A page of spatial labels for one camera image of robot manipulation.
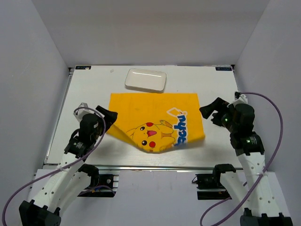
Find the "white rectangular plate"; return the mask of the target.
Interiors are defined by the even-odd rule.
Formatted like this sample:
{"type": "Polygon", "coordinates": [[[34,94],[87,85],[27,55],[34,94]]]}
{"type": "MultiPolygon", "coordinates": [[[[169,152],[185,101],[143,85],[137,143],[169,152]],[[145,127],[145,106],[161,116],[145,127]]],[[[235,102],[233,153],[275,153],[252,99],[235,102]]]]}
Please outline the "white rectangular plate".
{"type": "Polygon", "coordinates": [[[125,79],[127,88],[163,92],[166,84],[166,73],[146,69],[131,68],[125,79]]]}

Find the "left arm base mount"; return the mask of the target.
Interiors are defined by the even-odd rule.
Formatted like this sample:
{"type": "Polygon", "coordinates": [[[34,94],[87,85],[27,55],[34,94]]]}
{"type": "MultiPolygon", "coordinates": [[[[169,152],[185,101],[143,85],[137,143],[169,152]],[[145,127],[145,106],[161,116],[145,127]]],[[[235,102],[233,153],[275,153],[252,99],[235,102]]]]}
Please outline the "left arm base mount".
{"type": "Polygon", "coordinates": [[[90,180],[90,185],[78,197],[113,198],[115,196],[119,182],[117,172],[88,164],[81,166],[78,172],[86,173],[90,180]]]}

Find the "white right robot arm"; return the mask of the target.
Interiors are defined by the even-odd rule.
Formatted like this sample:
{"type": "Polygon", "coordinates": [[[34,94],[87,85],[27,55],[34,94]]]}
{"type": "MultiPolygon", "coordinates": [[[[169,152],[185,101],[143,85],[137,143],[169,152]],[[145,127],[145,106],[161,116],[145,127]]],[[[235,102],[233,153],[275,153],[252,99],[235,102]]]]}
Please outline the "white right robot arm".
{"type": "Polygon", "coordinates": [[[226,128],[230,133],[230,143],[242,165],[246,178],[243,185],[231,164],[214,167],[212,181],[216,187],[224,187],[237,206],[217,226],[242,211],[242,226],[291,226],[293,221],[283,214],[272,193],[268,179],[268,168],[274,160],[283,137],[283,117],[276,104],[266,98],[276,109],[280,119],[280,134],[276,149],[269,161],[265,161],[265,150],[261,137],[253,130],[255,111],[247,102],[246,92],[235,92],[231,103],[216,98],[211,104],[199,110],[203,118],[212,117],[214,125],[226,128]]]}

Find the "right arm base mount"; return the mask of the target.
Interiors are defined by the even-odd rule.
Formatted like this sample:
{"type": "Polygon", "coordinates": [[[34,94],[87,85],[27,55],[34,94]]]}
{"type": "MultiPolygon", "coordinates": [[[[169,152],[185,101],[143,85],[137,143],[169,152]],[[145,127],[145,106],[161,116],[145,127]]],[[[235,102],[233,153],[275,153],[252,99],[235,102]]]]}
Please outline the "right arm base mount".
{"type": "Polygon", "coordinates": [[[196,174],[191,183],[197,185],[198,200],[226,200],[231,199],[228,191],[221,184],[221,174],[226,172],[236,173],[231,164],[217,164],[212,173],[196,174]]]}

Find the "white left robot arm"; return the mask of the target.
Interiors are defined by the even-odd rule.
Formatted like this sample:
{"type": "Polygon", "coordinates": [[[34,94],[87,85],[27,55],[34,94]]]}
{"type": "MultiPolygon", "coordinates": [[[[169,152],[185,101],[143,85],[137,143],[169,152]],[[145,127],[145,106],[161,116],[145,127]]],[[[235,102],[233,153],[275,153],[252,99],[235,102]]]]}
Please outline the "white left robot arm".
{"type": "Polygon", "coordinates": [[[63,212],[78,195],[100,187],[99,169],[85,161],[99,146],[118,114],[101,106],[89,108],[86,103],[73,114],[79,128],[71,134],[56,170],[47,176],[42,189],[19,207],[23,226],[60,225],[63,212]]]}

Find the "yellow Pikachu placemat cloth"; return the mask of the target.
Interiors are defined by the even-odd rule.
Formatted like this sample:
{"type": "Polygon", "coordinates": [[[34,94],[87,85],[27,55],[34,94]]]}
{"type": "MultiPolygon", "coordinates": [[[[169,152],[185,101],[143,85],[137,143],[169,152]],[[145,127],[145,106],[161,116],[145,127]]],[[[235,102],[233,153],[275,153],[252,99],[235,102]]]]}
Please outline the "yellow Pikachu placemat cloth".
{"type": "Polygon", "coordinates": [[[205,138],[196,93],[112,93],[117,120],[108,133],[147,153],[162,153],[205,138]]]}

